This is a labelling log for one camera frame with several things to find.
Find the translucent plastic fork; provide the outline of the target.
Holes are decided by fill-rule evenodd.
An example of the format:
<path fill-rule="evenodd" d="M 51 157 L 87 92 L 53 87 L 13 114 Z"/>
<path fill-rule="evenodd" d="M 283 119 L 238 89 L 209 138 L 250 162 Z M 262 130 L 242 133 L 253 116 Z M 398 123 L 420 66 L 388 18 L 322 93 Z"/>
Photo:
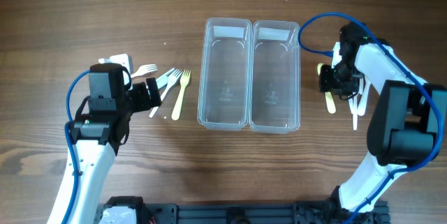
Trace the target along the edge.
<path fill-rule="evenodd" d="M 164 73 L 163 75 L 161 75 L 160 77 L 158 77 L 156 79 L 156 84 L 158 89 L 162 89 L 163 87 L 165 87 L 167 85 L 168 82 L 168 76 L 175 70 L 175 68 L 171 68 L 170 70 L 168 70 L 166 73 Z"/>

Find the yellow plastic spoon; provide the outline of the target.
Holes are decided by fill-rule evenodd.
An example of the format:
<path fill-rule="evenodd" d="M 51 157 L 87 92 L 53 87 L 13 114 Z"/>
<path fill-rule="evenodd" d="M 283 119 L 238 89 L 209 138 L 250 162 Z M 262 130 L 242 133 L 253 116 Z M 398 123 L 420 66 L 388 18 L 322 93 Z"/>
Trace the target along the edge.
<path fill-rule="evenodd" d="M 318 75 L 321 75 L 321 67 L 323 66 L 323 63 L 319 63 L 317 66 L 317 73 Z M 334 114 L 336 112 L 335 102 L 333 100 L 332 94 L 330 92 L 325 92 L 325 102 L 327 110 L 330 114 Z"/>

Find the beige plastic fork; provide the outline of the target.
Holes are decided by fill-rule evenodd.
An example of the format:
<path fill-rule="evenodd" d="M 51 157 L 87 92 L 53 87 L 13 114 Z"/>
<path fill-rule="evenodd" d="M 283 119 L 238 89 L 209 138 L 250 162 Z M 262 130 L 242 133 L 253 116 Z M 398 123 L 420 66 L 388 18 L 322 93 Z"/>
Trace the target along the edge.
<path fill-rule="evenodd" d="M 131 78 L 136 78 L 136 77 L 142 77 L 144 75 L 153 73 L 155 71 L 158 70 L 158 67 L 156 64 L 146 64 L 146 65 L 142 65 L 140 66 L 137 71 L 133 74 L 131 74 Z"/>

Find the white plastic fork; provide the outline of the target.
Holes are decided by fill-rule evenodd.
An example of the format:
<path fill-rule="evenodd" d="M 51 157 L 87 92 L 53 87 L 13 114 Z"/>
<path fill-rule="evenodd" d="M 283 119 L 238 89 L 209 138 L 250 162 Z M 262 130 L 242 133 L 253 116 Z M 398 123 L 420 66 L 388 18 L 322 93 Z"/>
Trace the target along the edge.
<path fill-rule="evenodd" d="M 165 87 L 163 93 L 161 94 L 161 101 L 165 100 L 165 97 L 168 95 L 169 91 L 178 83 L 179 79 L 182 76 L 182 71 L 180 69 L 174 68 L 173 71 L 169 73 L 169 75 L 165 75 L 164 80 L 166 83 L 163 85 Z"/>

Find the white plastic spoon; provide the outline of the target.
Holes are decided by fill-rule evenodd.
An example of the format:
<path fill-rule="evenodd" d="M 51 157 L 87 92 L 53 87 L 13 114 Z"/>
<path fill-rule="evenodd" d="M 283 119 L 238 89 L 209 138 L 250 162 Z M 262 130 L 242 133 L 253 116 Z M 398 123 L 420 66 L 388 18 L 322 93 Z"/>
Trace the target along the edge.
<path fill-rule="evenodd" d="M 352 98 L 349 99 L 349 107 L 352 114 L 352 120 L 353 120 L 353 130 L 358 129 L 358 95 L 356 94 Z"/>
<path fill-rule="evenodd" d="M 365 77 L 365 86 L 364 86 L 362 96 L 360 98 L 360 102 L 358 103 L 358 108 L 357 108 L 358 116 L 365 115 L 370 86 L 371 86 L 370 80 L 367 77 Z"/>

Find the yellow plastic fork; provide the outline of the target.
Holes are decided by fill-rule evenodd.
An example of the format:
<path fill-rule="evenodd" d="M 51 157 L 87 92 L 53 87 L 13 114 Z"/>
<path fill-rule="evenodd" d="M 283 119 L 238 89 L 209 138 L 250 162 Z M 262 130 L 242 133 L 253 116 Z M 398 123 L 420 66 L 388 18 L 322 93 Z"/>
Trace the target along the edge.
<path fill-rule="evenodd" d="M 186 90 L 186 87 L 189 84 L 190 77 L 191 77 L 191 71 L 185 70 L 180 78 L 180 81 L 179 81 L 180 91 L 179 91 L 179 95 L 177 97 L 175 106 L 174 106 L 172 114 L 171 114 L 171 119 L 174 121 L 178 120 L 180 117 L 181 110 L 182 110 L 182 103 L 183 103 L 183 99 L 184 99 L 184 92 Z"/>

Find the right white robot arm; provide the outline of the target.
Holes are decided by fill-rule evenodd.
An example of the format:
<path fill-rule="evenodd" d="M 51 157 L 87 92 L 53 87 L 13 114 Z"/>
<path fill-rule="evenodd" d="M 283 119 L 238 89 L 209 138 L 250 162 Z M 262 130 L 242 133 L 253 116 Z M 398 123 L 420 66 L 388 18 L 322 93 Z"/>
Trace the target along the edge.
<path fill-rule="evenodd" d="M 388 42 L 369 35 L 362 23 L 340 29 L 332 63 L 319 69 L 324 94 L 350 102 L 366 97 L 371 87 L 379 94 L 367 129 L 366 157 L 330 200 L 336 211 L 371 212 L 395 180 L 439 153 L 446 88 L 414 75 Z"/>

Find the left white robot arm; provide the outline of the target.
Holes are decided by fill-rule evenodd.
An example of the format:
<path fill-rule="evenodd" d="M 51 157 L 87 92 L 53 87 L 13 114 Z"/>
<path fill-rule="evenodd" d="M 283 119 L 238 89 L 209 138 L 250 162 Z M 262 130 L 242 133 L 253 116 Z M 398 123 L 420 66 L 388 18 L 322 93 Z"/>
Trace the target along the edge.
<path fill-rule="evenodd" d="M 132 84 L 128 70 L 95 64 L 81 73 L 90 94 L 64 126 L 68 156 L 49 223 L 92 223 L 105 179 L 130 133 L 131 116 L 161 105 L 155 78 Z"/>

